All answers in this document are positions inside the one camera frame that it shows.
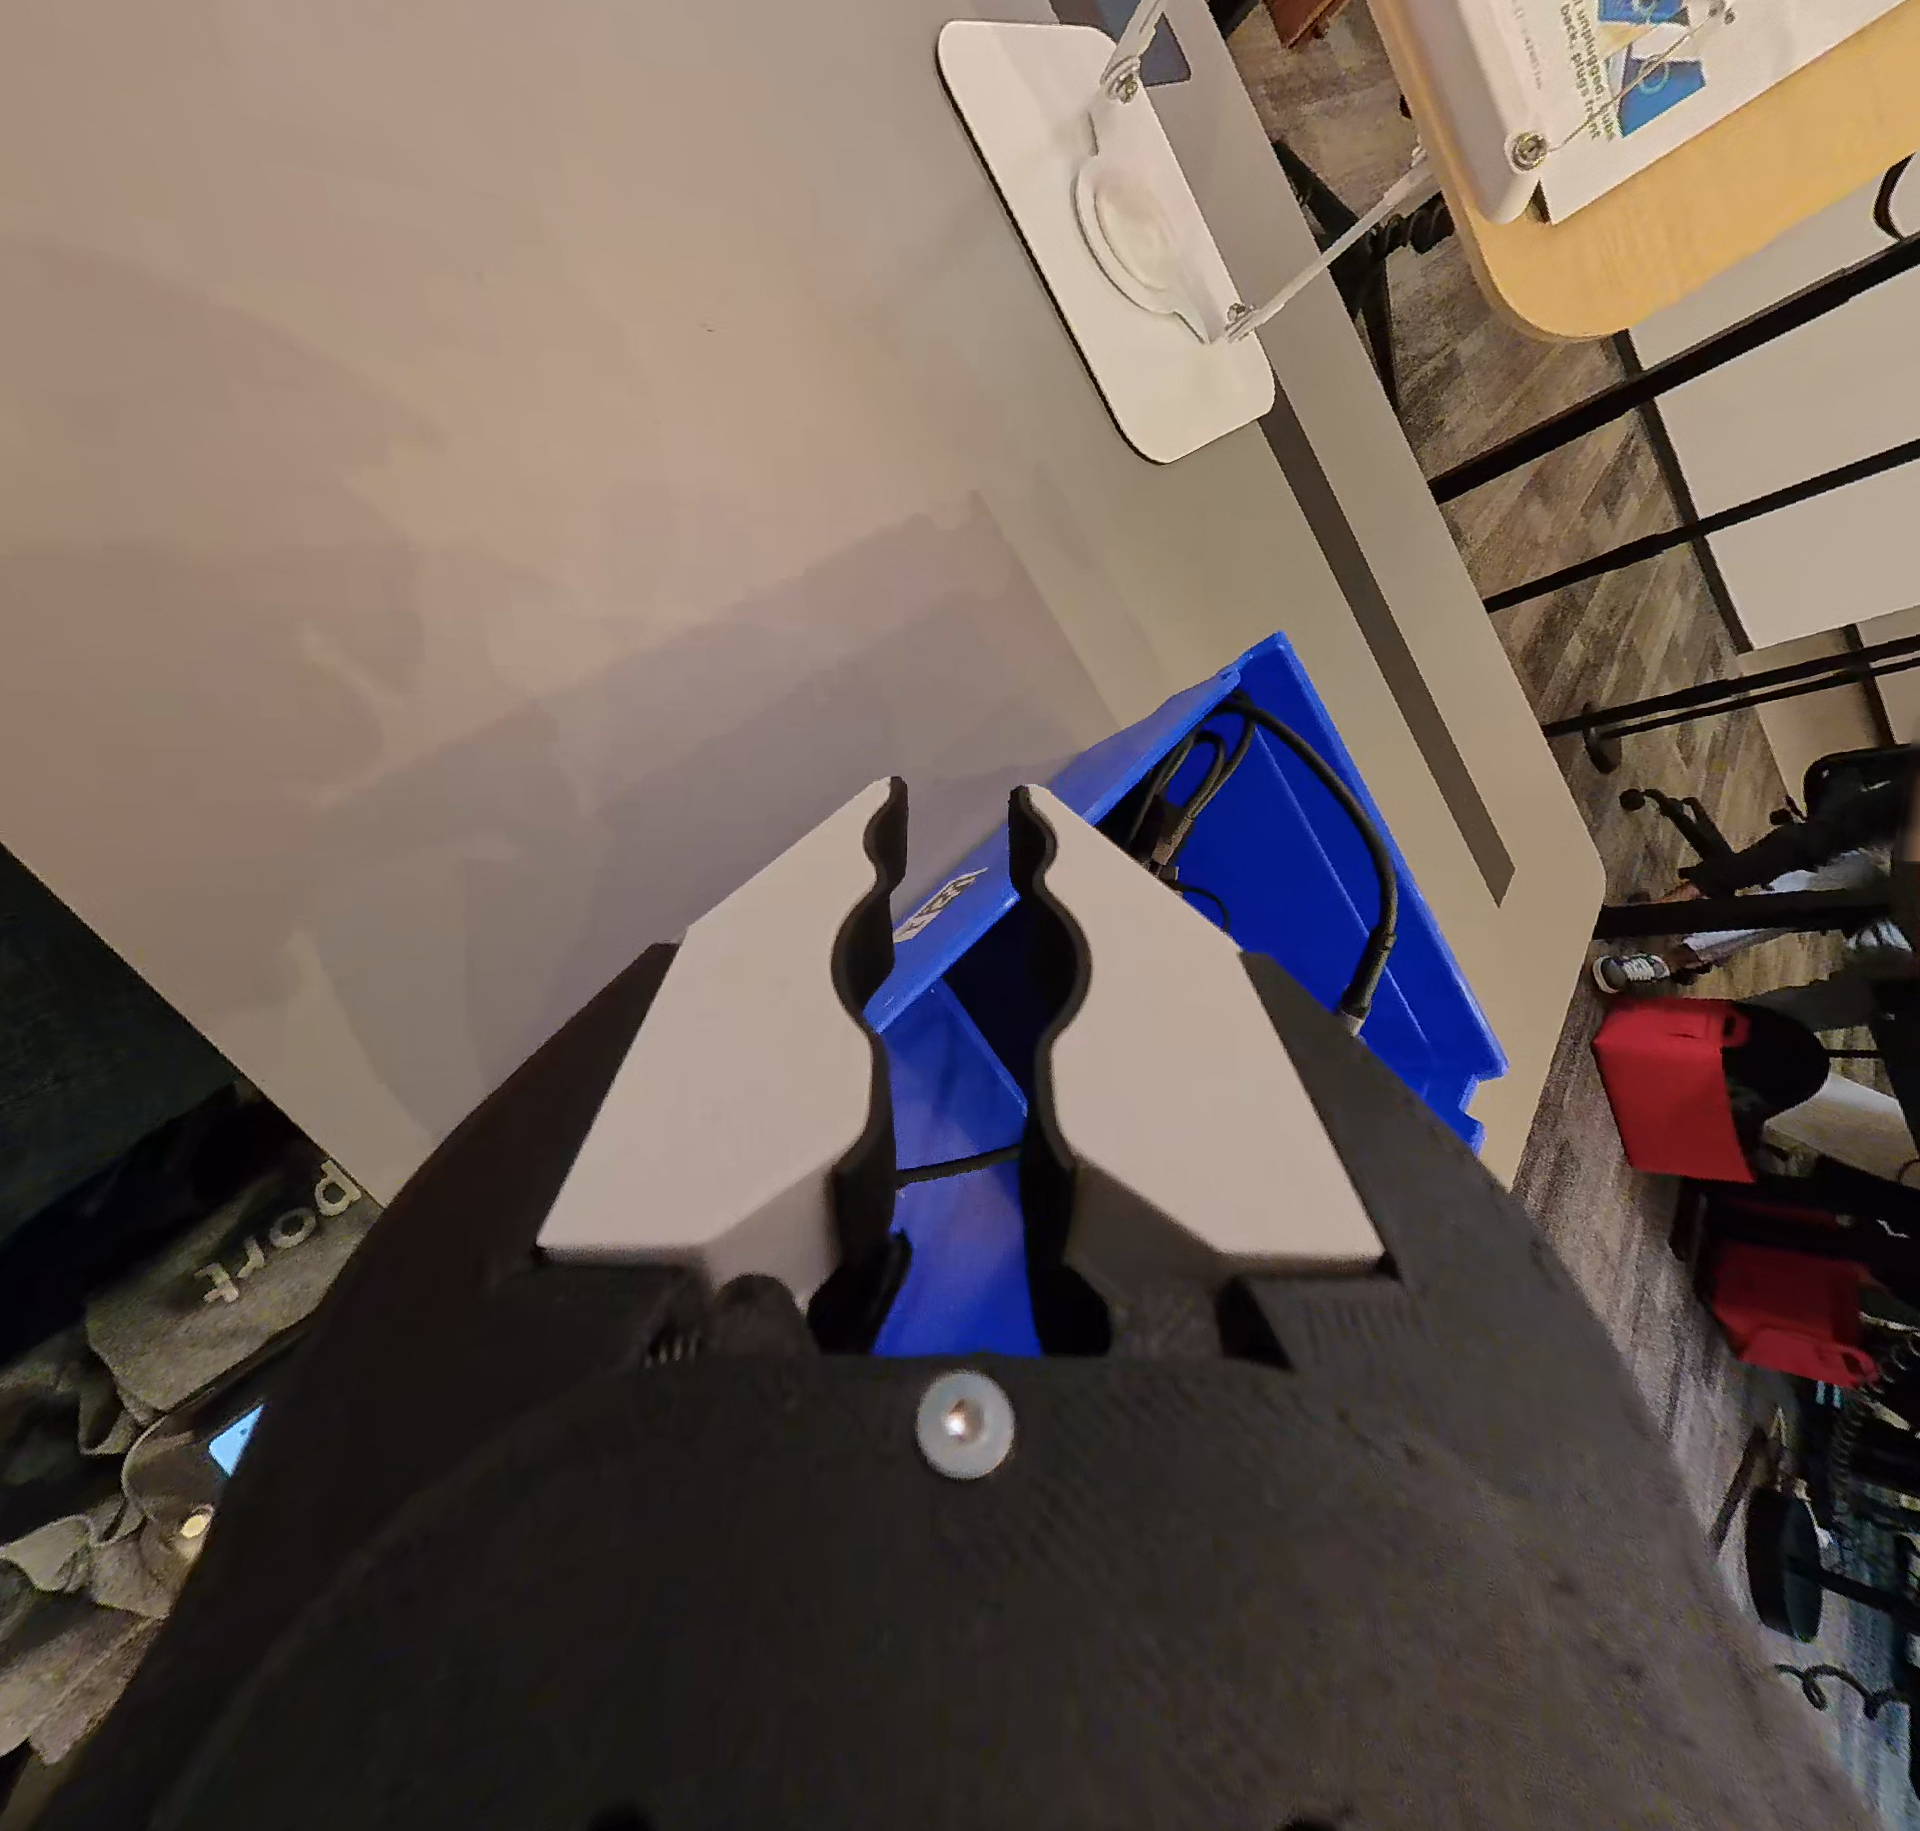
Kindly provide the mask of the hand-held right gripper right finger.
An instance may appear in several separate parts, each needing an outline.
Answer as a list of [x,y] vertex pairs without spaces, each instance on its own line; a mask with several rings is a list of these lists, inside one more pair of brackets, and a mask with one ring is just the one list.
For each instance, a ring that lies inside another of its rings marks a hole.
[[1041,784],[1012,793],[1007,847],[1041,1000],[1020,1219],[1043,1355],[1209,1343],[1236,1288],[1381,1273],[1239,944]]

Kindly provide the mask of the blue plastic bin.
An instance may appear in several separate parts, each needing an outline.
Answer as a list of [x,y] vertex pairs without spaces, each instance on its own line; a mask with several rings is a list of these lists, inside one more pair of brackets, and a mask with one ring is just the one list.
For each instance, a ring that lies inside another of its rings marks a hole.
[[[1332,1008],[1376,928],[1381,882],[1353,813],[1270,722],[1295,731],[1350,787],[1396,859],[1396,945],[1358,1039],[1481,1152],[1485,1129],[1473,1104],[1479,1087],[1505,1076],[1506,1059],[1284,636],[1077,755],[1051,787],[1197,916]],[[895,1231],[911,1244],[911,1267],[877,1335],[881,1358],[1036,1355],[1041,1346],[1017,1190],[1041,1000],[1005,827],[947,879],[972,865],[991,875],[895,945],[894,971],[867,1004],[891,1070]]]

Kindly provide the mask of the white document stand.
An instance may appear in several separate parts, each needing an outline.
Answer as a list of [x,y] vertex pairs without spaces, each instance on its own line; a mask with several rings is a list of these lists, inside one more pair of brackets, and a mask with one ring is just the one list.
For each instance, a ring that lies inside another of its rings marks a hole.
[[[1174,464],[1265,416],[1278,393],[1259,330],[1397,210],[1440,187],[1406,175],[1269,299],[1248,299],[1142,78],[1171,0],[1140,0],[1117,38],[1091,25],[954,19],[937,69],[1122,439]],[[1482,212],[1539,219],[1540,139],[1508,137],[1527,95],[1493,37],[1493,0],[1416,0],[1448,75],[1448,114]]]

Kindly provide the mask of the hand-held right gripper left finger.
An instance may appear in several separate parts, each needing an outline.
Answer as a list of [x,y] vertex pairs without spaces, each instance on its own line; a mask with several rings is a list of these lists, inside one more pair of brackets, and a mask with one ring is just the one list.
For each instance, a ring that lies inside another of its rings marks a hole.
[[906,782],[879,779],[683,932],[541,1224],[546,1259],[769,1281],[824,1350],[874,1349],[911,1267],[866,1017],[906,843]]

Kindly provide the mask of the black white marker tag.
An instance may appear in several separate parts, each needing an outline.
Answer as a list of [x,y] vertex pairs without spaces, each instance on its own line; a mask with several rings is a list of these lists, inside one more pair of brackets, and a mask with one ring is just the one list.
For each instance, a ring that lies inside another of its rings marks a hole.
[[947,906],[959,903],[975,883],[981,883],[987,875],[991,870],[983,865],[972,865],[952,875],[895,926],[894,945],[902,945],[919,936],[937,917],[947,911]]

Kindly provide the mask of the black stanchion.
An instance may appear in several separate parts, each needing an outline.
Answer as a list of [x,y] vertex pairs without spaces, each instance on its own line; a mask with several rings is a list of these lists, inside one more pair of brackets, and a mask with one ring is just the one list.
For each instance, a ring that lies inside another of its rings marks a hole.
[[1794,1645],[1814,1643],[1824,1615],[1824,1562],[1814,1510],[1796,1491],[1762,1486],[1746,1495],[1742,1566],[1763,1630]]

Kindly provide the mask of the red plastic bin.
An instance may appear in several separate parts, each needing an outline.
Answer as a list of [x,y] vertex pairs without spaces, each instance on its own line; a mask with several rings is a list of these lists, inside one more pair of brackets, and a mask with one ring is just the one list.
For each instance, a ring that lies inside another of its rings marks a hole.
[[1593,1052],[1626,1164],[1651,1177],[1754,1184],[1726,1076],[1746,1044],[1745,1011],[1720,1000],[1619,1000]]

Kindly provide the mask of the grey printed sweatshirt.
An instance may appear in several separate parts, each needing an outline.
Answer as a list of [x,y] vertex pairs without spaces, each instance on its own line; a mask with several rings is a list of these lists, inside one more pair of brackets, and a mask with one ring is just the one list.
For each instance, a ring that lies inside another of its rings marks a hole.
[[380,1215],[333,1162],[267,1172],[5,1365],[6,1760],[57,1765],[127,1689],[273,1365]]

